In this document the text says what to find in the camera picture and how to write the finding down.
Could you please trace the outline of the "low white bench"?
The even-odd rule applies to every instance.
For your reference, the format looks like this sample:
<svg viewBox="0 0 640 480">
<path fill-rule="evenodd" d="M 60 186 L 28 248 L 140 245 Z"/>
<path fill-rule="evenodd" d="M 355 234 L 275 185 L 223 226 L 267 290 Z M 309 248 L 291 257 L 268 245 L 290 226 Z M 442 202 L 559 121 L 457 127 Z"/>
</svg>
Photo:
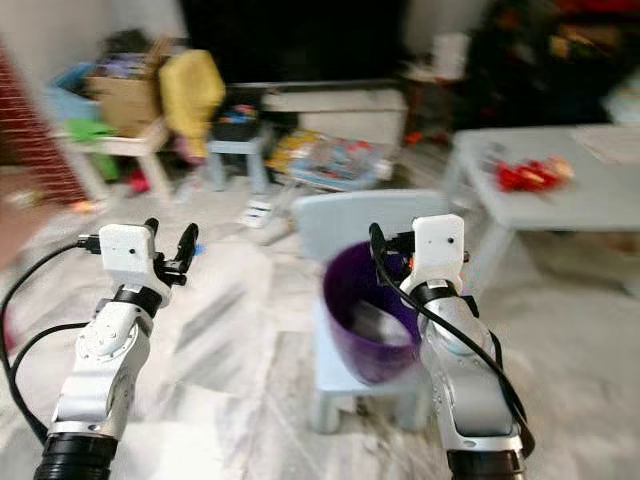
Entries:
<svg viewBox="0 0 640 480">
<path fill-rule="evenodd" d="M 271 113 L 297 115 L 298 127 L 346 140 L 398 145 L 410 108 L 392 87 L 296 86 L 262 97 Z"/>
</svg>

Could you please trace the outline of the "brown cardboard box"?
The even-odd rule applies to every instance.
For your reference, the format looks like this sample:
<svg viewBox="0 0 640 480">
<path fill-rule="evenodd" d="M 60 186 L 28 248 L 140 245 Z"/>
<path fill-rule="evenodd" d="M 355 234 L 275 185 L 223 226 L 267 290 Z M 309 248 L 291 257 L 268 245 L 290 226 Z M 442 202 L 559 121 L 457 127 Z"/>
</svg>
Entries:
<svg viewBox="0 0 640 480">
<path fill-rule="evenodd" d="M 172 44 L 163 36 L 145 52 L 105 52 L 84 77 L 84 91 L 118 136 L 138 137 L 161 115 L 157 70 Z"/>
</svg>

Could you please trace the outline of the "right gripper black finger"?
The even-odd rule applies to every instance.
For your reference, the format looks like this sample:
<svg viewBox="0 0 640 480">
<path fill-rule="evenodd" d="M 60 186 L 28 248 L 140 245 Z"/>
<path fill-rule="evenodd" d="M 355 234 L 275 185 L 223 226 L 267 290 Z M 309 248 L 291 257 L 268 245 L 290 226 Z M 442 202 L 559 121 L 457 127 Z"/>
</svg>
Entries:
<svg viewBox="0 0 640 480">
<path fill-rule="evenodd" d="M 390 276 L 387 271 L 387 238 L 384 237 L 383 229 L 378 223 L 371 223 L 369 227 L 369 247 L 370 257 L 378 283 L 380 285 L 390 285 Z"/>
</svg>

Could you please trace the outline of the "clear bag of toys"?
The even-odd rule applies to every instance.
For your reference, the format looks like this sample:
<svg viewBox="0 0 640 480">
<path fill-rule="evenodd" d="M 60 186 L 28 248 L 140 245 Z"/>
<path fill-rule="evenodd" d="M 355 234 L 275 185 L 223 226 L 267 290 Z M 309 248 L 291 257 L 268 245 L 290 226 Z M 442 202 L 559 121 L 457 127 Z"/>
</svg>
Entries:
<svg viewBox="0 0 640 480">
<path fill-rule="evenodd" d="M 362 191 L 388 179 L 398 148 L 296 129 L 275 142 L 266 159 L 271 172 L 329 191 Z"/>
</svg>

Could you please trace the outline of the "small white floor item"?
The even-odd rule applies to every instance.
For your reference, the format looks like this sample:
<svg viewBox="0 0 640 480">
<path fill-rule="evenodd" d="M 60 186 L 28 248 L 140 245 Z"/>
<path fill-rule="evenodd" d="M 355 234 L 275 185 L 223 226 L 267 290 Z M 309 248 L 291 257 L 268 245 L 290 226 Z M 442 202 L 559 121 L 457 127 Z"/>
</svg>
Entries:
<svg viewBox="0 0 640 480">
<path fill-rule="evenodd" d="M 250 200 L 246 204 L 239 223 L 250 229 L 264 228 L 274 218 L 275 207 L 276 205 L 271 201 Z"/>
</svg>

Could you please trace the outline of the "small light blue stool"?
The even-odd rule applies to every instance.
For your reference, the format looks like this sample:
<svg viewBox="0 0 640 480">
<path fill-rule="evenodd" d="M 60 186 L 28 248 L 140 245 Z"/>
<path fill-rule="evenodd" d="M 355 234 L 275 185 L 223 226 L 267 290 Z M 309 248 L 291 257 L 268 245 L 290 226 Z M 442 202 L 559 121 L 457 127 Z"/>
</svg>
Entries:
<svg viewBox="0 0 640 480">
<path fill-rule="evenodd" d="M 210 140 L 207 142 L 207 151 L 209 151 L 207 169 L 210 172 L 212 189 L 224 191 L 227 188 L 227 174 L 225 174 L 221 156 L 224 154 L 241 155 L 246 160 L 251 191 L 255 195 L 265 195 L 268 192 L 268 173 L 266 173 L 264 160 L 266 142 L 268 142 L 268 136 L 265 133 L 256 134 L 251 140 Z"/>
</svg>

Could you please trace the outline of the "white trash piece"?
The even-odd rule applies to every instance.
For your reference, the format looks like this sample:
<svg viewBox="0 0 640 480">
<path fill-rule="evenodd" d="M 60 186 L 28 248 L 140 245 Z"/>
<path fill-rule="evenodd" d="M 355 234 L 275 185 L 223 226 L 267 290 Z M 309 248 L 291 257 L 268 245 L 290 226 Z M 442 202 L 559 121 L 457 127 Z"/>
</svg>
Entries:
<svg viewBox="0 0 640 480">
<path fill-rule="evenodd" d="M 369 302 L 361 301 L 352 307 L 349 330 L 357 337 L 381 346 L 411 346 L 413 343 L 410 330 L 398 317 Z"/>
</svg>

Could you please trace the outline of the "dark red cloth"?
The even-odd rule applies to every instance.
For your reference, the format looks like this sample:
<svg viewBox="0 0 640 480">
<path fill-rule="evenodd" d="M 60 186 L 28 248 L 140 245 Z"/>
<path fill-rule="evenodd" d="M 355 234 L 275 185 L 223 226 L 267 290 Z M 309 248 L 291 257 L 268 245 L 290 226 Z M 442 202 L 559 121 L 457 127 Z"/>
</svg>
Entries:
<svg viewBox="0 0 640 480">
<path fill-rule="evenodd" d="M 4 300 L 1 302 L 0 307 L 0 333 L 1 338 L 3 338 L 3 351 L 5 355 L 10 355 L 15 348 L 15 340 L 12 334 L 12 329 L 10 329 L 10 320 L 8 315 L 8 301 Z"/>
</svg>

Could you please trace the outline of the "black box with items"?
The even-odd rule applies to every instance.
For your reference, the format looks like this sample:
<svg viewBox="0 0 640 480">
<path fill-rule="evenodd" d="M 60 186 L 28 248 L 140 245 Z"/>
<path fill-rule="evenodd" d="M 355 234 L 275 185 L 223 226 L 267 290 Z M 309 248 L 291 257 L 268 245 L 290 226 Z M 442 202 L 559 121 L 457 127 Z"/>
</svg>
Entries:
<svg viewBox="0 0 640 480">
<path fill-rule="evenodd" d="M 212 138 L 250 141 L 261 131 L 261 108 L 247 102 L 221 105 L 212 118 Z"/>
</svg>

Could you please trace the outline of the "small white table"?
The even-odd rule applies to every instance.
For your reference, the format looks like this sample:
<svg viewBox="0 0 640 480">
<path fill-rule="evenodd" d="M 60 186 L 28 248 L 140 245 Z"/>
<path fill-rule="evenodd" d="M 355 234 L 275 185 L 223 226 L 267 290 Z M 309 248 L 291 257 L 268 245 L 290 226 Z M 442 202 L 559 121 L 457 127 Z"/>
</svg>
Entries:
<svg viewBox="0 0 640 480">
<path fill-rule="evenodd" d="M 156 119 L 138 137 L 106 137 L 102 138 L 96 147 L 77 145 L 72 141 L 70 133 L 61 128 L 55 128 L 52 131 L 52 137 L 59 142 L 61 151 L 67 155 L 70 169 L 76 173 L 79 184 L 91 201 L 109 202 L 109 204 L 113 201 L 113 195 L 109 192 L 104 178 L 97 173 L 88 157 L 90 154 L 101 152 L 101 154 L 134 157 L 142 172 L 145 173 L 151 196 L 160 204 L 172 204 L 172 182 L 157 157 L 157 152 L 172 137 L 164 119 Z"/>
</svg>

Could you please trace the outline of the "red toy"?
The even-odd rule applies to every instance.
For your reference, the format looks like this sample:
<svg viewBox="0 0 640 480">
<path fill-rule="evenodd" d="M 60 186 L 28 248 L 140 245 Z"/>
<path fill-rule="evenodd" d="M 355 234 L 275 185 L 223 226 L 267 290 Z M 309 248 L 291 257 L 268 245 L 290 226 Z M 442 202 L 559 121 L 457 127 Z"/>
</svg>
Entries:
<svg viewBox="0 0 640 480">
<path fill-rule="evenodd" d="M 521 164 L 498 163 L 494 177 L 499 191 L 540 193 L 559 188 L 571 180 L 573 169 L 564 157 L 550 156 Z"/>
</svg>

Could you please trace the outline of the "light blue plastic chair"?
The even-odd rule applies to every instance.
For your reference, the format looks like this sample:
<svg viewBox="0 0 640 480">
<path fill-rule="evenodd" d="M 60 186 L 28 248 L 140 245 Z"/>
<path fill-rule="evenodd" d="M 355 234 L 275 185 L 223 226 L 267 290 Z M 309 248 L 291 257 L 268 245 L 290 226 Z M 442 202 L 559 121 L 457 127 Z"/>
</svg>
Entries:
<svg viewBox="0 0 640 480">
<path fill-rule="evenodd" d="M 378 223 L 387 233 L 411 229 L 415 218 L 447 214 L 451 210 L 442 193 L 431 189 L 369 189 L 312 195 L 294 202 L 293 214 L 302 251 L 319 262 L 323 275 L 329 262 L 352 244 L 369 242 L 369 227 Z M 340 404 L 366 397 L 390 397 L 396 402 L 394 420 L 406 431 L 424 428 L 430 417 L 430 387 L 421 364 L 399 378 L 376 385 L 362 383 L 338 355 L 323 294 L 314 305 L 314 402 L 311 429 L 332 434 L 340 425 Z"/>
</svg>

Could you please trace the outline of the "yellow bag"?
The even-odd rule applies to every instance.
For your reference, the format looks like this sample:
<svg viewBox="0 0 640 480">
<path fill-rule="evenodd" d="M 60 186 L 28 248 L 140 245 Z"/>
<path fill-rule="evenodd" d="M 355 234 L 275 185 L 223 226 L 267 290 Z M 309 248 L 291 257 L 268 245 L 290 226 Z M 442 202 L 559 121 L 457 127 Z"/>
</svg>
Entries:
<svg viewBox="0 0 640 480">
<path fill-rule="evenodd" d="M 212 114 L 223 104 L 227 87 L 209 51 L 192 49 L 170 56 L 157 72 L 166 124 L 180 141 L 188 163 L 209 157 Z"/>
</svg>

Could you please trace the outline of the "purple rubbish bin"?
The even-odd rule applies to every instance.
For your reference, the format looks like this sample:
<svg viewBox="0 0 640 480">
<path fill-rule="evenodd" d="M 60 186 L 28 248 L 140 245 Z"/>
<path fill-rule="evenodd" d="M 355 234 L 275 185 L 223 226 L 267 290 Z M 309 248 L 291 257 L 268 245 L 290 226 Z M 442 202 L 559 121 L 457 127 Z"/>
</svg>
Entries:
<svg viewBox="0 0 640 480">
<path fill-rule="evenodd" d="M 422 338 L 419 314 L 402 302 L 398 289 L 380 285 L 370 257 L 369 242 L 352 244 L 326 266 L 321 294 L 329 314 L 328 328 L 343 364 L 355 371 L 362 383 L 376 385 L 399 378 L 419 365 Z M 413 338 L 411 346 L 381 346 L 349 330 L 351 310 L 358 302 L 369 302 L 398 317 Z"/>
</svg>

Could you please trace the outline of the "small grey low table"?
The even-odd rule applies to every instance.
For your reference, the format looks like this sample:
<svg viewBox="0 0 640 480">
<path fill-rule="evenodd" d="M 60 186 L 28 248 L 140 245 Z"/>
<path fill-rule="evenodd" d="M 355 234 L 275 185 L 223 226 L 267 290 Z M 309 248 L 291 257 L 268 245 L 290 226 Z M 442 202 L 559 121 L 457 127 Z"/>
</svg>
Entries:
<svg viewBox="0 0 640 480">
<path fill-rule="evenodd" d="M 486 170 L 493 152 L 506 160 L 562 157 L 572 166 L 573 179 L 545 195 L 504 193 Z M 449 200 L 458 200 L 465 184 L 490 218 L 465 271 L 468 289 L 480 296 L 518 230 L 640 232 L 640 127 L 539 125 L 457 132 L 440 188 Z"/>
</svg>

